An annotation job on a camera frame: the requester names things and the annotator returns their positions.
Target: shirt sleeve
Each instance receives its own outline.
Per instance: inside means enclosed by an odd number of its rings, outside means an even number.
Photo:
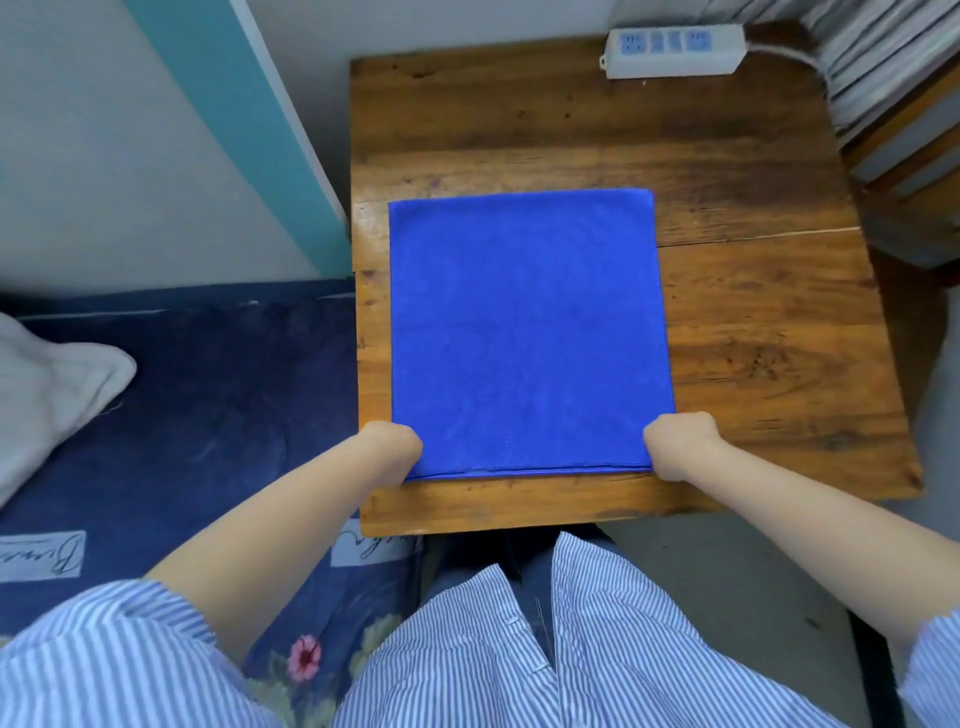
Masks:
[[[902,697],[929,728],[960,715],[960,610],[924,627],[910,655]]]
[[[151,581],[96,587],[0,649],[0,725],[276,728],[203,615]]]

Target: white pillow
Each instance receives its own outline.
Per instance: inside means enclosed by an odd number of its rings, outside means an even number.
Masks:
[[[0,313],[0,507],[134,374],[115,347],[51,344]]]

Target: power cord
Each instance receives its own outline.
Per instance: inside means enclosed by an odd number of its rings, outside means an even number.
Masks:
[[[829,105],[833,99],[833,88],[830,81],[829,71],[824,67],[822,63],[816,58],[816,56],[811,56],[809,53],[804,53],[803,51],[798,51],[796,48],[788,48],[785,45],[770,45],[768,43],[747,43],[747,50],[753,51],[755,53],[769,53],[772,56],[782,56],[786,59],[791,59],[793,61],[799,61],[800,63],[805,63],[810,66],[813,70],[817,72],[821,79],[824,81],[824,86],[827,88],[827,104]]]

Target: pink flower print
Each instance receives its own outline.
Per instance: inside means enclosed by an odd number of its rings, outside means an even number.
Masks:
[[[318,669],[320,669],[320,643],[313,635],[302,635],[290,647],[287,674],[294,682],[303,683],[312,679]]]

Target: flower pattern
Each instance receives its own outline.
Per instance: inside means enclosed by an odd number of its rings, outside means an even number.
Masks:
[[[337,696],[346,692],[338,685],[346,680],[348,688],[402,621],[399,614],[375,619],[364,629],[359,649],[348,665],[332,671],[326,666],[324,673],[320,673],[319,639],[302,635],[291,645],[288,656],[271,651],[266,669],[257,671],[259,678],[247,678],[247,694],[269,709],[284,728],[329,728],[339,708]]]
[[[311,680],[320,669],[320,643],[313,635],[303,635],[290,647],[287,674],[296,683]]]

